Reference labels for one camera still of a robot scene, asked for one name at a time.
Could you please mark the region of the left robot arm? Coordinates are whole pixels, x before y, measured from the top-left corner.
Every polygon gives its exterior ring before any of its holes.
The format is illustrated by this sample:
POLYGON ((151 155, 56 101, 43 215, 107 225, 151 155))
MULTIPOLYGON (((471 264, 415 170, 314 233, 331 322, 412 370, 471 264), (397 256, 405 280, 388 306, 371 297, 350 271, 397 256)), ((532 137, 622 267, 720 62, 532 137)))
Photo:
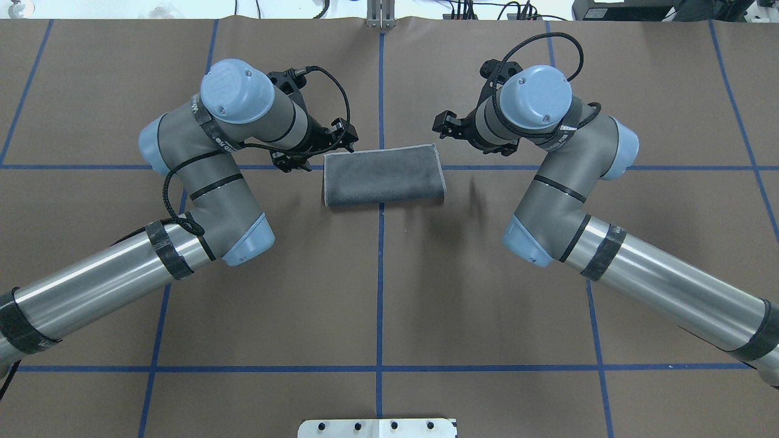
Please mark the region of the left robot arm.
POLYGON ((206 70, 187 103, 138 137, 147 164, 164 177, 167 215, 94 255, 2 293, 2 391, 28 356, 220 260, 245 263, 275 241, 267 212, 234 155, 266 150, 273 166, 310 171, 310 158, 358 135, 343 85, 322 66, 265 73, 242 59, 206 70))

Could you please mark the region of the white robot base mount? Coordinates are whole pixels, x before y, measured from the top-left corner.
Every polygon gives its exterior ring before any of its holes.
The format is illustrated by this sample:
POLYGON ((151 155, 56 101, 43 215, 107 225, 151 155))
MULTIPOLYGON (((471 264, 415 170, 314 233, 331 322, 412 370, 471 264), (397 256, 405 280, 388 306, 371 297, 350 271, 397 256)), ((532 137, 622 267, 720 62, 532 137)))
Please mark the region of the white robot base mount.
POLYGON ((455 419, 314 419, 298 427, 298 437, 458 437, 455 419))

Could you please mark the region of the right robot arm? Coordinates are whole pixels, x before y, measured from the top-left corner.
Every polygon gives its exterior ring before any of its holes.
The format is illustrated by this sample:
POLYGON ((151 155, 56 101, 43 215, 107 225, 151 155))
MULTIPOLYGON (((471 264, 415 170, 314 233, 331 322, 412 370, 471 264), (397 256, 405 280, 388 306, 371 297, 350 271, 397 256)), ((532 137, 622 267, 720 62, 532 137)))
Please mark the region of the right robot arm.
POLYGON ((640 141, 597 103, 584 103, 552 66, 482 64, 485 83, 466 116, 436 116, 432 130, 483 153, 509 156, 521 139, 545 158, 512 214, 503 244, 536 266, 557 260, 664 315, 777 387, 777 306, 585 210, 596 183, 621 177, 640 141))

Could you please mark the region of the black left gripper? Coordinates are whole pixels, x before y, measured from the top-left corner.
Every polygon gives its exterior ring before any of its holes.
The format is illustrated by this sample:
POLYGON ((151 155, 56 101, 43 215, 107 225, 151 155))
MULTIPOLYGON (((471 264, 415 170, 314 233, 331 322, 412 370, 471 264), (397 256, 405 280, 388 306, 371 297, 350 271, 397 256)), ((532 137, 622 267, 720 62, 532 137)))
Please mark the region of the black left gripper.
POLYGON ((339 149, 354 153, 354 144, 359 141, 356 128, 341 117, 337 117, 328 126, 323 127, 311 114, 306 113, 307 131, 298 145, 298 155, 272 151, 270 158, 273 166, 284 173, 294 170, 311 172, 311 157, 339 149))

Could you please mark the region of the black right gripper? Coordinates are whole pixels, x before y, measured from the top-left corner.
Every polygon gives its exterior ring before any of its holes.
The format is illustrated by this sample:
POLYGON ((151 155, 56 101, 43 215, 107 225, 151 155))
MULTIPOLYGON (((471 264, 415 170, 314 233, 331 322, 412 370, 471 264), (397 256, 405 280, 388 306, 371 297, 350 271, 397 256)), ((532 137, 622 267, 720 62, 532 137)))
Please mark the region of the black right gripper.
POLYGON ((437 114, 431 130, 437 133, 440 139, 452 138, 458 141, 464 139, 477 150, 485 150, 487 143, 479 134, 476 126, 477 111, 477 109, 473 109, 467 116, 459 119, 453 111, 445 110, 437 114))

